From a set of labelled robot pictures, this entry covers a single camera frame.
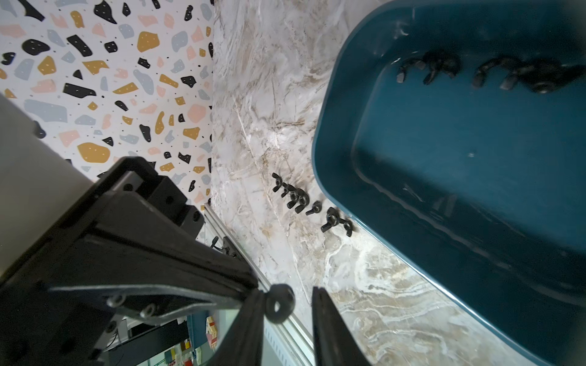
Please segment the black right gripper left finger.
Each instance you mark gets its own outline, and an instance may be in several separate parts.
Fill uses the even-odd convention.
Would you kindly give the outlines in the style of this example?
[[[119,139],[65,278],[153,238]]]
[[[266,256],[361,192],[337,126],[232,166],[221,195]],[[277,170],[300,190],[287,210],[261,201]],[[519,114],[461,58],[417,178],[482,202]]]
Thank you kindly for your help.
[[[208,365],[261,365],[265,294],[255,289],[244,301]]]

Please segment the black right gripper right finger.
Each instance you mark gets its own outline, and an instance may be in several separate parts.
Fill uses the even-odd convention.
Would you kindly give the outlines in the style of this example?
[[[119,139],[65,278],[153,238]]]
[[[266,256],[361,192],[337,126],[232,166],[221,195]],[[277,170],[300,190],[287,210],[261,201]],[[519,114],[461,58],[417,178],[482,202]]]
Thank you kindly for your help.
[[[316,365],[370,365],[324,288],[312,292]]]

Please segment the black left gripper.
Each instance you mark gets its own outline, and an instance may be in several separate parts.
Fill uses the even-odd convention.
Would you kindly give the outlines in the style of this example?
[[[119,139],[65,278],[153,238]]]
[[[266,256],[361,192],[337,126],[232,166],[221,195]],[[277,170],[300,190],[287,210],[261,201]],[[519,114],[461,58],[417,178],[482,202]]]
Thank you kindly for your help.
[[[201,215],[143,158],[119,160],[1,278],[1,363],[99,364],[117,318],[257,315],[250,266],[196,239]]]

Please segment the black wing nut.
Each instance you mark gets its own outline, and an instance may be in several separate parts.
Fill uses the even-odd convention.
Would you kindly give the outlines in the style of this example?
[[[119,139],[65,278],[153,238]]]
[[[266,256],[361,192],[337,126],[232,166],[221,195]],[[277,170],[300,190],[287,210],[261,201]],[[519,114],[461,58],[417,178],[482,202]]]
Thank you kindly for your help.
[[[353,235],[353,231],[354,231],[353,223],[349,220],[346,220],[346,219],[341,219],[340,222],[343,225],[343,228],[346,232],[346,235],[348,237],[351,237]]]
[[[322,203],[320,201],[315,201],[309,210],[305,212],[306,216],[313,215],[320,213],[322,210]]]
[[[283,185],[282,177],[280,175],[278,175],[277,173],[273,172],[272,178],[275,180],[275,186],[273,187],[273,192],[278,192],[279,189]]]
[[[293,209],[294,206],[296,206],[299,202],[299,190],[298,189],[292,189],[291,191],[288,192],[289,193],[289,202],[287,203],[287,208],[288,209]]]
[[[272,285],[265,299],[265,316],[271,323],[284,323],[295,309],[295,294],[287,284]]]
[[[295,192],[296,191],[296,187],[295,186],[290,185],[290,184],[287,184],[287,183],[284,183],[282,185],[282,187],[283,187],[283,192],[281,194],[281,197],[282,198],[284,198],[287,195],[290,195],[292,192]]]
[[[326,223],[321,226],[320,230],[322,233],[326,233],[328,230],[340,224],[340,222],[339,211],[335,207],[330,207],[326,213]]]
[[[298,194],[298,206],[295,208],[295,212],[297,214],[299,214],[303,210],[305,210],[305,208],[309,205],[310,199],[309,199],[308,194],[302,189],[297,190],[297,194]]]

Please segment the teal plastic storage box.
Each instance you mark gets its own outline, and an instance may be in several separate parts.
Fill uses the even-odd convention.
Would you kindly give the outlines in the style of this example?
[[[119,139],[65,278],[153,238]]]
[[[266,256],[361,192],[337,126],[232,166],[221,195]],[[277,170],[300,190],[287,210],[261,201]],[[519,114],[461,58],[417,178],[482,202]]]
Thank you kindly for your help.
[[[460,56],[451,79],[401,64]],[[585,363],[585,77],[536,94],[498,55],[585,66],[583,1],[392,1],[337,57],[314,135],[325,195],[539,365]]]

